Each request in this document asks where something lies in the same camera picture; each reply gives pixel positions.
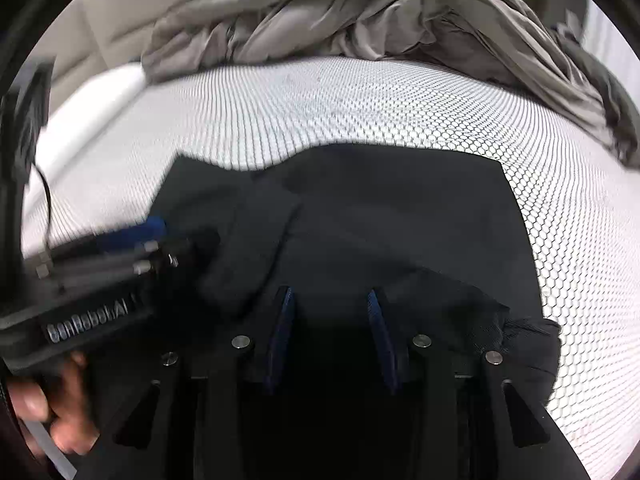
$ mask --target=dark folded fabric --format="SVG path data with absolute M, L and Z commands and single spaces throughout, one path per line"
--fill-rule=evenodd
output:
M 542 317 L 524 222 L 493 160 L 332 145 L 238 172 L 179 157 L 151 214 L 170 232 L 218 229 L 220 252 L 198 290 L 222 319 L 292 288 L 287 362 L 314 383 L 376 374 L 366 308 L 375 288 L 403 338 L 425 333 L 473 358 L 508 353 L 526 368 L 532 398 L 551 392 L 558 326 Z
M 640 168 L 640 113 L 622 83 L 571 37 L 550 31 L 560 49 L 584 73 L 602 97 L 607 126 L 613 131 L 620 161 Z

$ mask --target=white wall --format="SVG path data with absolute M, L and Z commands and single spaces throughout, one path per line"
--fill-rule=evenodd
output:
M 616 26 L 591 0 L 582 34 L 582 47 L 615 75 L 640 109 L 640 60 Z

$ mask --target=bed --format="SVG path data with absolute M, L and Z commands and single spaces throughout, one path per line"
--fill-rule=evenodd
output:
M 529 96 L 392 59 L 220 66 L 154 86 L 129 64 L 85 83 L 41 135 L 52 238 L 143 219 L 177 153 L 253 170 L 332 142 L 458 150 L 502 164 L 543 313 L 562 326 L 547 409 L 591 478 L 612 478 L 640 439 L 640 173 Z M 32 179 L 25 252 L 42 246 L 45 222 Z

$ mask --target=crumpled bedsheet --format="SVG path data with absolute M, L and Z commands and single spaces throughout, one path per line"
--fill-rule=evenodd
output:
M 522 0 L 184 0 L 142 63 L 157 82 L 290 56 L 427 59 L 526 88 L 619 156 L 600 93 Z

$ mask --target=cable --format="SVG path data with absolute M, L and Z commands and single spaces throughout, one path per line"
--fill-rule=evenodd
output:
M 38 172 L 40 176 L 40 180 L 42 181 L 42 186 L 44 187 L 44 195 L 47 199 L 47 229 L 44 232 L 44 248 L 47 254 L 50 254 L 51 249 L 51 213 L 53 210 L 52 202 L 51 202 L 51 190 L 49 189 L 49 183 L 47 182 L 47 177 L 44 176 L 42 170 L 38 167 L 37 164 L 34 163 L 33 167 Z

